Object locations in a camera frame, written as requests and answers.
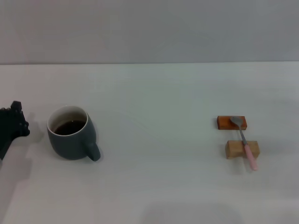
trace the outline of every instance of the wooden block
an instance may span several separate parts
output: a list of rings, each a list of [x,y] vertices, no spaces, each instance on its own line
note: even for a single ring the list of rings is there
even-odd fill
[[[257,141],[247,141],[251,152],[255,158],[260,154],[260,148]],[[242,141],[228,141],[225,146],[226,158],[233,159],[235,157],[246,156]]]
[[[233,116],[218,116],[217,125],[219,130],[239,130],[239,127],[230,121]],[[241,126],[242,130],[246,130],[247,123],[244,116],[236,116],[243,119],[243,124]]]

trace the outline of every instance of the gray mug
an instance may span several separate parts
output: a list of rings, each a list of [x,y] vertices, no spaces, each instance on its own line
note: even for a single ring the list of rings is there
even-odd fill
[[[80,121],[83,127],[71,134],[57,134],[59,127],[67,122]],[[93,123],[85,110],[77,106],[64,106],[56,110],[49,118],[48,135],[55,152],[68,160],[78,160],[88,156],[97,161],[100,151],[96,144]]]

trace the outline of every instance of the spoon handle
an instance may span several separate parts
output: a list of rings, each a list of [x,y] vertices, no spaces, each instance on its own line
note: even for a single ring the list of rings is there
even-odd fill
[[[249,160],[250,167],[252,168],[252,170],[256,171],[256,170],[257,170],[256,160],[255,160],[255,158],[253,157],[253,154],[252,154],[252,152],[251,152],[251,149],[250,149],[249,145],[245,145],[245,146],[244,146],[244,149],[245,149],[247,158],[248,158],[248,160]]]

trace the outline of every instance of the mug rim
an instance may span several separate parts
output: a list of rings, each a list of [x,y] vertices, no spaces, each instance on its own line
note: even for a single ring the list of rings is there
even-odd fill
[[[75,133],[73,133],[73,134],[68,134],[68,135],[56,134],[56,133],[54,133],[54,132],[50,129],[50,127],[49,127],[49,121],[50,121],[51,117],[52,117],[56,112],[58,112],[58,111],[60,111],[60,110],[62,110],[62,109],[64,109],[64,108],[67,108],[67,107],[69,107],[69,108],[73,107],[73,108],[78,108],[78,109],[80,109],[80,110],[83,110],[83,111],[85,112],[85,114],[86,114],[86,122],[85,122],[84,126],[83,126],[79,131],[77,131],[77,132],[75,132]],[[79,107],[79,106],[65,105],[65,106],[59,107],[58,109],[56,109],[56,110],[50,115],[50,117],[49,117],[49,119],[48,119],[48,121],[47,121],[47,129],[48,129],[48,131],[50,131],[53,135],[60,136],[60,137],[68,137],[68,136],[72,136],[72,135],[75,135],[75,134],[81,132],[81,131],[86,127],[87,122],[88,122],[88,113],[87,113],[83,108],[81,108],[81,107]]]

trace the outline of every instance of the white table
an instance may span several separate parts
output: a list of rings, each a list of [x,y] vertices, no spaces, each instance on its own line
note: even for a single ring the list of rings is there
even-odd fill
[[[0,171],[1,224],[299,223],[299,63],[0,66],[0,107],[22,102],[30,136]],[[102,159],[52,150],[50,114],[90,114]],[[259,171],[226,160],[244,115]]]

